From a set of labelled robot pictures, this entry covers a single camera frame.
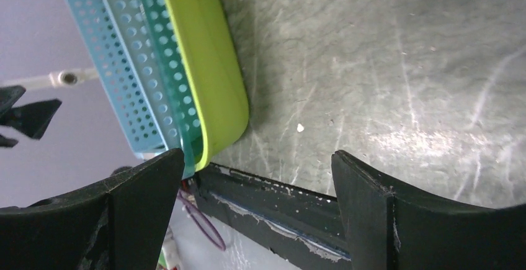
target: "basket hole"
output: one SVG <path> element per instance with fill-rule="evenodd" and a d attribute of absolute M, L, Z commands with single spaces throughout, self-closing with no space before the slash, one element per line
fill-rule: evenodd
<path fill-rule="evenodd" d="M 150 88 L 155 88 L 157 87 L 157 80 L 155 79 L 151 79 L 148 81 L 148 85 L 150 86 Z"/>
<path fill-rule="evenodd" d="M 156 101 L 160 101 L 161 99 L 163 99 L 163 94 L 160 93 L 159 91 L 158 92 L 155 92 L 153 94 L 153 99 L 155 99 Z"/>
<path fill-rule="evenodd" d="M 142 43 L 140 40 L 135 40 L 135 41 L 132 42 L 131 44 L 132 44 L 132 47 L 133 47 L 135 50 L 138 50 L 138 49 L 140 49 L 140 48 L 143 46 L 143 43 Z"/>
<path fill-rule="evenodd" d="M 133 28 L 133 27 L 130 27 L 126 30 L 126 33 L 129 35 L 129 36 L 135 36 L 137 34 L 137 29 Z"/>
<path fill-rule="evenodd" d="M 129 23 L 132 21 L 132 17 L 129 15 L 129 14 L 123 14 L 120 19 L 123 21 L 123 22 L 126 22 L 126 23 Z"/>
<path fill-rule="evenodd" d="M 139 54 L 137 56 L 137 60 L 139 60 L 139 62 L 144 63 L 144 62 L 146 62 L 148 60 L 148 56 L 146 56 L 145 54 Z"/>
<path fill-rule="evenodd" d="M 130 1 L 130 6 L 133 7 L 133 8 L 139 8 L 139 1 L 131 0 Z"/>
<path fill-rule="evenodd" d="M 155 30 L 155 32 L 163 31 L 163 25 L 155 24 L 155 26 L 153 26 L 153 30 Z"/>
<path fill-rule="evenodd" d="M 165 45 L 168 43 L 168 38 L 166 36 L 161 36 L 159 37 L 159 42 L 161 43 L 161 45 Z"/>
<path fill-rule="evenodd" d="M 144 72 L 144 74 L 147 75 L 147 76 L 151 75 L 152 71 L 153 71 L 153 70 L 152 70 L 151 67 L 149 67 L 149 66 L 146 66 L 146 67 L 143 68 L 143 72 Z"/>
<path fill-rule="evenodd" d="M 117 6 L 118 9 L 124 9 L 124 7 L 126 7 L 126 2 L 119 0 L 117 1 L 117 3 L 115 3 L 115 5 Z"/>

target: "teal perforated basket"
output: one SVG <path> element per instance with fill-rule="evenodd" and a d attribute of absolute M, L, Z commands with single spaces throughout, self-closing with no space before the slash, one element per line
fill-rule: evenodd
<path fill-rule="evenodd" d="M 182 148 L 184 177 L 191 176 L 202 133 L 197 115 L 183 113 L 194 102 L 169 22 L 147 19 L 141 0 L 67 2 L 132 151 L 142 157 Z M 161 37 L 174 46 L 170 56 L 157 52 Z M 176 76 L 167 78 L 166 68 Z"/>

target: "cable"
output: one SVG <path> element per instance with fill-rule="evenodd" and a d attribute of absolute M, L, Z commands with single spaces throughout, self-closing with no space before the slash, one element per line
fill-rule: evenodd
<path fill-rule="evenodd" d="M 190 217 L 192 217 L 192 220 L 194 220 L 195 224 L 199 227 L 199 229 L 206 236 L 206 238 L 210 240 L 210 242 L 212 242 L 217 248 L 219 248 L 219 250 L 225 251 L 226 250 L 225 241 L 223 240 L 223 238 L 221 237 L 217 229 L 209 221 L 209 219 L 203 214 L 203 212 L 199 211 L 199 209 L 196 206 L 194 206 L 194 204 L 192 204 L 189 200 L 187 200 L 183 196 L 183 194 L 185 194 L 186 196 L 189 196 L 190 194 L 180 189 L 179 189 L 179 193 L 177 194 L 177 199 L 179 199 L 183 203 L 183 205 L 186 207 L 186 212 L 190 215 Z M 198 215 L 205 222 L 205 225 L 208 226 L 212 230 L 213 234 L 215 235 L 218 241 L 214 240 L 214 238 L 210 236 L 210 234 L 208 234 L 205 228 L 203 228 L 203 225 L 201 225 L 201 223 L 197 220 L 196 215 Z"/>

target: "gray metal surface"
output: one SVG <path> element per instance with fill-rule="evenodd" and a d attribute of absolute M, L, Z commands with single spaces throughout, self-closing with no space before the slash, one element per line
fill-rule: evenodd
<path fill-rule="evenodd" d="M 215 162 L 334 195 L 343 149 L 440 196 L 526 201 L 524 0 L 223 4 L 251 122 Z"/>

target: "purple wire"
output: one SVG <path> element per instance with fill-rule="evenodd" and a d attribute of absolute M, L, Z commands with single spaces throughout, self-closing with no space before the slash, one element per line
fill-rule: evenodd
<path fill-rule="evenodd" d="M 179 192 L 177 193 L 177 198 L 183 203 L 183 205 L 186 207 L 186 211 L 188 212 L 188 214 L 190 215 L 190 217 L 192 217 L 192 219 L 194 220 L 195 224 L 199 227 L 199 229 L 201 230 L 201 232 L 206 236 L 206 238 L 208 238 L 208 240 L 210 240 L 210 242 L 212 242 L 217 248 L 219 248 L 221 251 L 225 251 L 226 250 L 226 245 L 225 245 L 225 241 L 223 241 L 223 238 L 221 237 L 221 235 L 219 234 L 219 232 L 217 231 L 217 229 L 214 227 L 214 225 L 208 220 L 208 218 L 203 214 L 203 212 L 199 211 L 199 209 L 194 206 L 189 200 L 185 199 L 182 194 L 185 193 L 185 194 L 188 194 L 182 190 L 179 189 Z M 205 228 L 203 228 L 203 226 L 201 225 L 201 223 L 195 218 L 195 214 L 197 214 L 199 217 L 201 217 L 204 221 L 205 221 L 205 224 L 210 227 L 210 229 L 212 230 L 213 234 L 216 236 L 217 240 L 219 240 L 219 243 L 214 240 L 214 238 L 212 238 L 212 236 L 210 236 L 208 234 L 208 232 L 205 230 Z"/>

